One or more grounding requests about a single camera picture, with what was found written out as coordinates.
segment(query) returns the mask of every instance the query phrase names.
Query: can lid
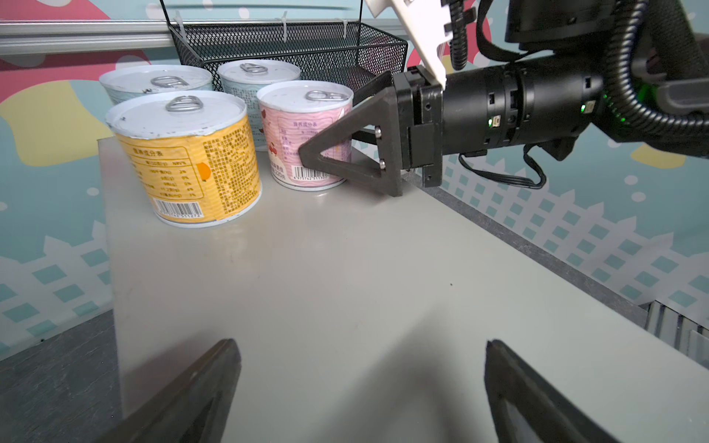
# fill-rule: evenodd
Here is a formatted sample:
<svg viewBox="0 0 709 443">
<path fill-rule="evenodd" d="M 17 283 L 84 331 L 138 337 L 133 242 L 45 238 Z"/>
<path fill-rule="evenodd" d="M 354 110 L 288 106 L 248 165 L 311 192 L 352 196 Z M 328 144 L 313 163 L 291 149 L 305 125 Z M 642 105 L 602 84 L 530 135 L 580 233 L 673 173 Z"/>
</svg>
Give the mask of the can lid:
<svg viewBox="0 0 709 443">
<path fill-rule="evenodd" d="M 239 97 L 215 91 L 178 91 L 148 94 L 108 110 L 106 123 L 117 134 L 131 138 L 209 135 L 246 116 Z"/>
<path fill-rule="evenodd" d="M 295 80 L 266 86 L 256 97 L 269 108 L 310 113 L 342 108 L 352 103 L 354 94 L 350 88 L 337 83 Z"/>
<path fill-rule="evenodd" d="M 279 60 L 236 60 L 221 65 L 217 73 L 230 82 L 271 84 L 299 78 L 301 68 Z"/>
<path fill-rule="evenodd" d="M 206 69 L 186 65 L 141 65 L 116 69 L 99 77 L 109 89 L 138 94 L 197 89 L 212 81 Z"/>
</svg>

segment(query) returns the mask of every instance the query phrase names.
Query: white bracket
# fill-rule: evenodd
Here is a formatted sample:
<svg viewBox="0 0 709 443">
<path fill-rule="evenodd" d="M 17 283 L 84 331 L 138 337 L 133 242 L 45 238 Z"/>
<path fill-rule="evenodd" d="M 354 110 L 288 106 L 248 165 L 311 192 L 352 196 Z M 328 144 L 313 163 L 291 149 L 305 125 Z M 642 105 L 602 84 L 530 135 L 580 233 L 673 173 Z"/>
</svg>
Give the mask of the white bracket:
<svg viewBox="0 0 709 443">
<path fill-rule="evenodd" d="M 444 29 L 450 23 L 448 5 L 441 6 L 440 0 L 365 1 L 374 17 L 388 7 L 394 9 L 426 69 L 445 89 L 445 67 L 438 58 L 438 48 L 453 38 L 453 32 L 447 33 Z"/>
</svg>

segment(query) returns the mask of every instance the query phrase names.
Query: white table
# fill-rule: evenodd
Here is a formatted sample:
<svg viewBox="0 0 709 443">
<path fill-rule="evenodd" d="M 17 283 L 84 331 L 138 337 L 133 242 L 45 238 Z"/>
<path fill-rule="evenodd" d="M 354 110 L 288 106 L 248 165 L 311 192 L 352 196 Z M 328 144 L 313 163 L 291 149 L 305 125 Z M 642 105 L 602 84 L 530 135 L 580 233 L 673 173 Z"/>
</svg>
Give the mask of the white table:
<svg viewBox="0 0 709 443">
<path fill-rule="evenodd" d="M 422 191 L 292 191 L 198 230 L 100 143 L 123 413 L 217 340 L 243 368 L 224 442 L 493 442 L 488 340 L 621 442 L 709 441 L 709 371 Z"/>
</svg>

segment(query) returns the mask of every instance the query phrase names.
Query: yellow can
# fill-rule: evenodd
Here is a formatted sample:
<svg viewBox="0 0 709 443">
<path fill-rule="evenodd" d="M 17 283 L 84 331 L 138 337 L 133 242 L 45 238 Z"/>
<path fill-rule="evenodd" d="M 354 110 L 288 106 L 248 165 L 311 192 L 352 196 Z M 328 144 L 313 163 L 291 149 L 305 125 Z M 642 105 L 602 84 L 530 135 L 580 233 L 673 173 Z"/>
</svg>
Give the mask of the yellow can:
<svg viewBox="0 0 709 443">
<path fill-rule="evenodd" d="M 106 123 L 160 220 L 202 228 L 237 218 L 261 197 L 254 140 L 239 97 L 214 91 L 124 101 Z"/>
</svg>

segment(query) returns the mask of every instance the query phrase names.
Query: wire mesh basket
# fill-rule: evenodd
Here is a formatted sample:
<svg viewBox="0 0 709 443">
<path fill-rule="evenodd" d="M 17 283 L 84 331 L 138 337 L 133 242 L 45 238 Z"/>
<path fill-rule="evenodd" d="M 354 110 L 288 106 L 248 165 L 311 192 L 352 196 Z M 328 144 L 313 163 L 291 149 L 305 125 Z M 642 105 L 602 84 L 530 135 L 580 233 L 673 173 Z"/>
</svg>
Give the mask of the wire mesh basket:
<svg viewBox="0 0 709 443">
<path fill-rule="evenodd" d="M 348 86 L 353 91 L 385 71 L 405 69 L 408 43 L 358 21 L 235 21 L 173 23 L 160 0 L 167 27 L 183 65 L 212 73 L 222 91 L 220 65 L 234 60 L 269 59 L 301 68 L 301 79 Z"/>
</svg>

